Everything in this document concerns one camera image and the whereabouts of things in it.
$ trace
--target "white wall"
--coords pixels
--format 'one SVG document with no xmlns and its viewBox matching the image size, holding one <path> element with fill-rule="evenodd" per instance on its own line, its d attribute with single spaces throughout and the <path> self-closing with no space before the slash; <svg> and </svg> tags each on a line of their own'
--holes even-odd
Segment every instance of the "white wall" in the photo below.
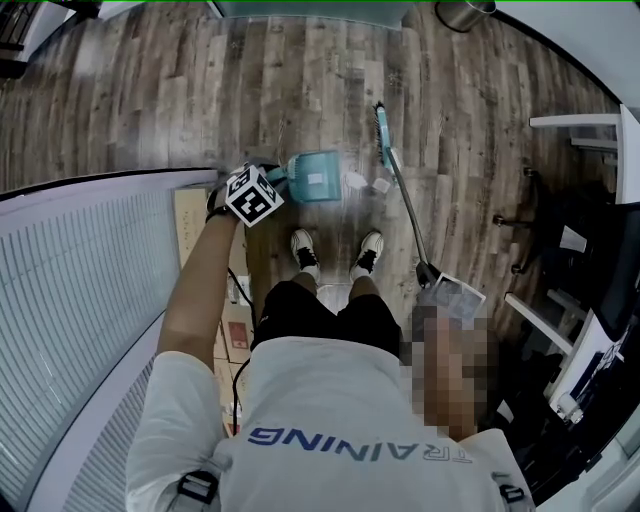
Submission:
<svg viewBox="0 0 640 512">
<path fill-rule="evenodd" d="M 31 54 L 45 42 L 47 37 L 53 34 L 62 25 L 69 14 L 69 9 L 57 4 L 43 2 L 29 27 L 24 38 L 24 50 L 20 52 L 17 60 L 27 62 Z"/>
<path fill-rule="evenodd" d="M 640 107 L 640 8 L 633 2 L 498 2 L 498 9 L 573 55 L 624 104 Z"/>
</svg>

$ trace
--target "wood plank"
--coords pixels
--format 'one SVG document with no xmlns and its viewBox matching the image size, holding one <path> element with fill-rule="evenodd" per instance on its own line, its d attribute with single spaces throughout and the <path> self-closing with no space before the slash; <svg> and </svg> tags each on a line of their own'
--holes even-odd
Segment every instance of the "wood plank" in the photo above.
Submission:
<svg viewBox="0 0 640 512">
<path fill-rule="evenodd" d="M 235 167 L 249 154 L 284 162 L 332 148 L 343 173 L 390 180 L 371 109 L 383 101 L 430 259 L 487 295 L 501 337 L 517 329 L 504 293 L 532 300 L 539 269 L 511 274 L 530 240 L 491 219 L 533 214 L 522 167 L 537 168 L 552 190 L 590 179 L 615 185 L 598 158 L 571 149 L 568 131 L 531 130 L 529 120 L 599 112 L 596 123 L 611 125 L 618 107 L 494 19 L 462 35 L 429 4 L 416 4 L 401 31 L 318 18 L 218 20 L 207 9 L 148 3 L 48 43 L 22 79 L 0 89 L 0 190 L 124 168 Z M 585 121 L 560 122 L 576 119 Z M 362 237 L 379 229 L 387 249 L 375 278 L 406 321 L 417 251 L 399 191 L 343 184 L 343 195 L 341 203 L 287 202 L 248 231 L 258 309 L 296 272 L 288 246 L 298 225 L 315 239 L 334 306 L 346 300 Z"/>
</svg>

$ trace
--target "cable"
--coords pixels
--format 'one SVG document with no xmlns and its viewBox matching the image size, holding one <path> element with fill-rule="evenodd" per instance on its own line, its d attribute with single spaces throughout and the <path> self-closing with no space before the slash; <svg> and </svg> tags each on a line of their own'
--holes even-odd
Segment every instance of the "cable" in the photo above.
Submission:
<svg viewBox="0 0 640 512">
<path fill-rule="evenodd" d="M 238 278 L 236 277 L 236 275 L 233 273 L 233 270 L 231 270 L 230 268 L 227 268 L 227 271 L 229 272 L 229 275 L 231 276 L 231 279 L 233 279 L 233 282 L 238 287 L 238 290 L 240 291 L 240 294 L 242 295 L 244 300 L 246 300 L 249 303 L 249 307 L 251 308 L 251 323 L 253 324 L 253 333 L 255 335 L 255 332 L 256 332 L 256 310 L 255 310 L 255 307 L 253 306 L 253 302 L 251 300 L 249 300 L 249 297 L 247 297 L 247 294 L 245 293 L 244 289 L 242 288 L 242 286 L 240 286 L 240 282 L 238 281 Z M 250 361 L 251 361 L 251 356 L 249 356 L 249 359 L 247 359 L 242 364 L 242 366 L 238 370 L 238 373 L 236 373 L 236 376 L 233 378 L 232 388 L 233 388 L 233 435 L 234 436 L 236 435 L 236 432 L 238 431 L 238 379 L 240 378 L 240 374 L 248 366 Z"/>
</svg>

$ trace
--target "backpack strap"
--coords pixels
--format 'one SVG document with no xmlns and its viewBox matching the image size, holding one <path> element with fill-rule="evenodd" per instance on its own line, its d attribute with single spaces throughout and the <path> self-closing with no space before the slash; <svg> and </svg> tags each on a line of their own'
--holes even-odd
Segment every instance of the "backpack strap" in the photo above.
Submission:
<svg viewBox="0 0 640 512">
<path fill-rule="evenodd" d="M 178 482 L 178 494 L 171 512 L 201 512 L 220 510 L 218 476 L 220 471 L 212 463 L 184 475 Z"/>
</svg>

